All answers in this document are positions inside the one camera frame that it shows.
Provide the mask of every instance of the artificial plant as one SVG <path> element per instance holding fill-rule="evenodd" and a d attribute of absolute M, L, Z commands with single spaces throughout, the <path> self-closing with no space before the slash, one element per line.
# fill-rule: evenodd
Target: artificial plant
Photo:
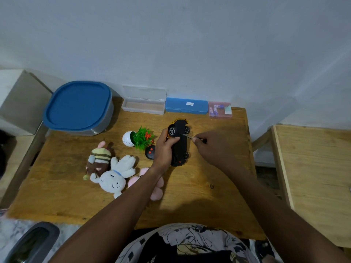
<path fill-rule="evenodd" d="M 154 135 L 151 134 L 149 128 L 140 127 L 138 132 L 131 133 L 131 139 L 136 149 L 145 150 L 148 146 L 153 144 Z"/>

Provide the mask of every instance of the left hand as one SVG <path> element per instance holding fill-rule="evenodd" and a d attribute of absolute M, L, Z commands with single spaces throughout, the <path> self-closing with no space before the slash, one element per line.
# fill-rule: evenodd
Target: left hand
<path fill-rule="evenodd" d="M 167 128 L 162 130 L 160 137 L 156 142 L 155 156 L 151 168 L 163 175 L 172 161 L 171 147 L 180 140 L 180 137 L 170 137 L 166 141 Z"/>

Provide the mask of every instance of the blue collar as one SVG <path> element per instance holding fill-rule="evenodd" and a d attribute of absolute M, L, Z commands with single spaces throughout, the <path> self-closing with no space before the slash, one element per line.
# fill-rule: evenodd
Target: blue collar
<path fill-rule="evenodd" d="M 120 176 L 122 176 L 119 172 L 117 172 L 116 170 L 112 170 L 112 171 L 114 171 L 115 173 L 117 173 L 118 175 L 120 175 Z"/>

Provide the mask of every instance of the screwdriver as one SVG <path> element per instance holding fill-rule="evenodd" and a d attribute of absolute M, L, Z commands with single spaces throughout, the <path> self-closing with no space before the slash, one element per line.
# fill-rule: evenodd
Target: screwdriver
<path fill-rule="evenodd" d="M 186 136 L 187 138 L 193 139 L 191 136 L 188 136 L 186 134 L 183 134 L 183 136 Z M 200 139 L 204 144 L 207 143 L 207 139 Z"/>

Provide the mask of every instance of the white egg-shaped pot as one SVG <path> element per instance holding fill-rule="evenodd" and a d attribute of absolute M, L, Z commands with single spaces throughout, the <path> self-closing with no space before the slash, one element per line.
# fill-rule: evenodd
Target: white egg-shaped pot
<path fill-rule="evenodd" d="M 135 146 L 135 144 L 133 144 L 132 137 L 131 137 L 132 133 L 135 134 L 135 131 L 125 132 L 122 137 L 123 144 L 125 144 L 126 146 Z"/>

